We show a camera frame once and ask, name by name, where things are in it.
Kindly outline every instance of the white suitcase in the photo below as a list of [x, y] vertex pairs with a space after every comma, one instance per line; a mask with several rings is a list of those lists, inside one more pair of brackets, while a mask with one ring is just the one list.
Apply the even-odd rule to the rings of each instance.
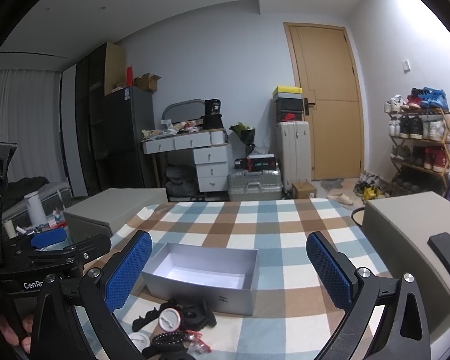
[[292, 183], [311, 181], [311, 147], [308, 122], [282, 122], [277, 126], [278, 152], [283, 189]]

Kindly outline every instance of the slipper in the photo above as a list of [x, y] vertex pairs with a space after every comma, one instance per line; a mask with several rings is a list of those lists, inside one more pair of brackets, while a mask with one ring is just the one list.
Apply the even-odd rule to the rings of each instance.
[[327, 199], [334, 200], [337, 203], [345, 204], [347, 206], [351, 206], [353, 204], [353, 200], [351, 200], [351, 198], [349, 198], [344, 193], [342, 193], [341, 195], [328, 195]]

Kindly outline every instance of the suitcase handle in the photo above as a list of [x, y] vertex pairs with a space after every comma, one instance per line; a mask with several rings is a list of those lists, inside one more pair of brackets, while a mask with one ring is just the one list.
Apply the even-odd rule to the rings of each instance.
[[256, 176], [263, 176], [263, 170], [259, 170], [257, 172], [249, 172], [245, 171], [243, 172], [243, 177], [256, 177]]
[[256, 185], [256, 186], [258, 186], [258, 189], [260, 189], [260, 190], [262, 189], [262, 185], [260, 185], [260, 183], [257, 181], [255, 183], [248, 183], [247, 186], [245, 187], [245, 192], [248, 191], [248, 188], [250, 188], [251, 185]]

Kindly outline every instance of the human hand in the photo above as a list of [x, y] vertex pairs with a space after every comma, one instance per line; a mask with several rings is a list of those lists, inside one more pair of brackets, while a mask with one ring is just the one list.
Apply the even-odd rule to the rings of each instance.
[[[23, 328], [25, 329], [25, 331], [27, 333], [31, 333], [32, 332], [33, 323], [34, 323], [34, 316], [33, 315], [27, 315], [22, 320]], [[8, 344], [13, 345], [14, 347], [17, 347], [19, 344], [22, 344], [23, 350], [25, 352], [27, 352], [27, 353], [30, 353], [30, 341], [31, 341], [32, 338], [31, 337], [26, 337], [20, 343], [19, 340], [18, 340], [17, 335], [12, 330], [12, 328], [10, 327], [10, 325], [7, 322], [7, 320], [5, 319], [5, 317], [2, 314], [0, 314], [0, 331], [2, 332], [3, 337], [8, 342]]]

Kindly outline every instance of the shoe rack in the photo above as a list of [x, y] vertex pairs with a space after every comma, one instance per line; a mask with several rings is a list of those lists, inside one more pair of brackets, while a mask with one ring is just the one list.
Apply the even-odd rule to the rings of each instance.
[[[404, 144], [406, 141], [411, 141], [413, 143], [426, 143], [430, 145], [435, 145], [438, 147], [443, 147], [445, 150], [445, 154], [447, 156], [447, 165], [442, 172], [435, 172], [433, 169], [426, 169], [422, 168], [420, 166], [415, 166], [410, 163], [407, 163], [405, 161], [401, 161], [396, 158], [391, 158], [391, 162], [394, 164], [395, 169], [397, 170], [397, 173], [399, 173], [400, 169], [402, 167], [409, 167], [415, 170], [418, 170], [420, 172], [428, 173], [431, 175], [438, 176], [442, 183], [444, 184], [444, 192], [442, 194], [443, 197], [445, 197], [448, 189], [448, 173], [450, 172], [450, 112], [444, 111], [441, 108], [433, 108], [433, 109], [414, 109], [414, 110], [402, 110], [401, 112], [388, 112], [388, 115], [391, 117], [398, 116], [398, 115], [435, 115], [435, 116], [442, 116], [444, 122], [445, 122], [445, 132], [443, 134], [443, 139], [441, 141], [439, 140], [432, 140], [432, 139], [415, 139], [415, 138], [402, 138], [402, 137], [392, 137], [389, 135], [390, 139], [394, 143], [396, 147], [399, 145]], [[394, 183], [392, 183], [394, 187], [396, 187], [398, 190], [400, 190], [402, 193], [408, 193], [411, 194], [411, 191], [408, 191]]]

